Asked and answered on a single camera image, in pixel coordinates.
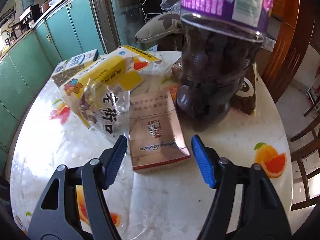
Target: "white cable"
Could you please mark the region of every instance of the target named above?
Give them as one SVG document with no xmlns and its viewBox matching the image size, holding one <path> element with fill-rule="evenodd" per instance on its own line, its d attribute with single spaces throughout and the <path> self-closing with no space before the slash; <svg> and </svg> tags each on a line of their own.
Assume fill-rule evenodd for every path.
<svg viewBox="0 0 320 240">
<path fill-rule="evenodd" d="M 147 22 L 147 16 L 146 16 L 146 13 L 144 12 L 143 10 L 143 5 L 146 3 L 147 0 L 144 0 L 143 4 L 141 5 L 141 9 L 143 11 L 143 14 L 144 14 L 144 22 Z"/>
<path fill-rule="evenodd" d="M 161 12 L 161 13 L 147 13 L 147 14 L 146 14 L 146 18 L 147 18 L 148 20 L 151 19 L 151 18 L 148 18 L 148 16 L 147 16 L 148 14 L 163 14 L 163 13 L 166 13 L 166 12 Z"/>
</svg>

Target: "gray pillow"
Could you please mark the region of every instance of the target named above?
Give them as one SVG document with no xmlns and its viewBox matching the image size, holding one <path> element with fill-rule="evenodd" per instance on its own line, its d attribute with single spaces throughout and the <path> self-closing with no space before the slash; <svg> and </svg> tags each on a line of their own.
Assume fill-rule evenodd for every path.
<svg viewBox="0 0 320 240">
<path fill-rule="evenodd" d="M 149 20 L 135 35 L 137 43 L 159 40 L 172 33 L 184 33 L 181 25 L 180 14 L 166 12 Z"/>
</svg>

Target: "leaf pattern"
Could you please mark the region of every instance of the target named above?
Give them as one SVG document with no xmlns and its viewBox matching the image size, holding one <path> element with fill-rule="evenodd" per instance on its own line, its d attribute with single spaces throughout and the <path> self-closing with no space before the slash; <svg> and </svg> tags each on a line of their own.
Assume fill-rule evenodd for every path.
<svg viewBox="0 0 320 240">
<path fill-rule="evenodd" d="M 158 19 L 158 21 L 163 21 L 163 27 L 166 30 L 166 29 L 170 28 L 170 26 L 172 25 L 172 19 L 180 20 L 180 15 L 176 14 L 176 13 L 170 13 L 170 14 L 162 15 Z"/>
<path fill-rule="evenodd" d="M 265 143 L 257 143 L 253 150 L 258 150 L 261 146 L 265 145 Z"/>
</svg>

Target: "brown plastic bottle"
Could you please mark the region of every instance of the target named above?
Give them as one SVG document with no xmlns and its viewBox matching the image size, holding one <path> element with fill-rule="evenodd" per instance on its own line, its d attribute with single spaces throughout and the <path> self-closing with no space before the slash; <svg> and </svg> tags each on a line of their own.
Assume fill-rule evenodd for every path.
<svg viewBox="0 0 320 240">
<path fill-rule="evenodd" d="M 177 109 L 203 130 L 221 121 L 240 89 L 261 42 L 248 41 L 183 23 L 186 42 L 177 92 Z"/>
</svg>

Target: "tiled floor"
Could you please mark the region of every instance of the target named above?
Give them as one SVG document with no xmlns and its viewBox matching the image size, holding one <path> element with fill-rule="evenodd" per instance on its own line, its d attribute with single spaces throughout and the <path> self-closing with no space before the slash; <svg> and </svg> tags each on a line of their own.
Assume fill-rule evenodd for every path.
<svg viewBox="0 0 320 240">
<path fill-rule="evenodd" d="M 288 143 L 290 152 L 301 148 L 310 141 L 313 140 L 313 136 L 310 133 L 304 137 L 298 139 L 295 142 L 290 142 L 290 137 L 296 135 L 302 131 L 311 121 L 315 115 L 310 114 L 304 117 L 303 114 L 309 109 L 310 103 L 304 93 L 289 86 L 279 101 L 276 103 L 276 107 L 284 125 L 285 132 L 288 137 Z M 316 133 L 319 131 L 319 125 L 316 127 Z M 303 164 L 306 168 L 307 174 L 320 167 L 320 159 L 318 151 L 311 156 L 303 160 Z M 292 163 L 293 171 L 293 199 L 292 203 L 298 203 L 306 200 L 305 191 L 302 184 L 301 174 L 297 165 L 297 162 Z M 320 174 L 308 180 L 310 197 L 320 195 Z M 304 208 L 301 210 L 292 211 L 289 216 L 292 232 L 295 232 L 306 220 L 311 213 L 312 207 Z"/>
</svg>

